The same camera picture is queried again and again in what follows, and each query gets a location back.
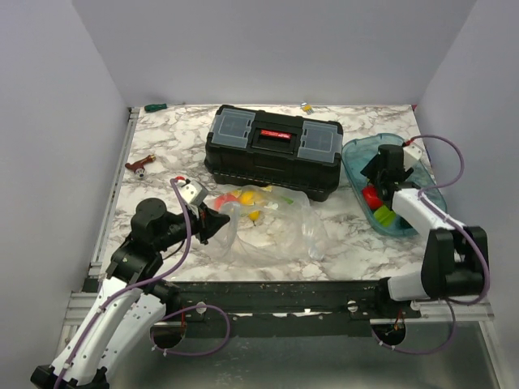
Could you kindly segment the clear plastic bag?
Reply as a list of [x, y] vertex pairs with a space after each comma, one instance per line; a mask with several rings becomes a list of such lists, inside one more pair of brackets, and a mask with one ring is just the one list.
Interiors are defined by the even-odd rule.
[[[295, 260], [319, 261], [329, 243], [324, 224], [301, 191], [279, 186], [242, 186], [227, 193], [255, 193], [252, 206], [226, 203], [230, 222], [206, 246], [207, 256], [236, 267], [269, 267]], [[252, 222], [248, 215], [261, 211]]]

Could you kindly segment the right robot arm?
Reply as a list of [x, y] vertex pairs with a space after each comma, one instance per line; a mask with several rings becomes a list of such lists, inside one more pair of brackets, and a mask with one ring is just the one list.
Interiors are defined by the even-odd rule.
[[409, 180], [420, 157], [411, 143], [382, 144], [361, 171], [384, 206], [427, 239], [421, 270], [381, 280], [381, 291], [391, 301], [474, 296], [477, 303], [490, 281], [487, 234], [453, 219]]

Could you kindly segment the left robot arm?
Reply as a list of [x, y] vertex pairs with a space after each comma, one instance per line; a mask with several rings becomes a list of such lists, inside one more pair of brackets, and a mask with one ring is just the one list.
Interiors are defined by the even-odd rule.
[[178, 310], [178, 287], [157, 278], [162, 252], [192, 237], [206, 242], [230, 221], [205, 204], [182, 214], [160, 199], [141, 201], [131, 232], [113, 253], [96, 300], [72, 340], [30, 378], [38, 388], [107, 388], [120, 362], [167, 310]]

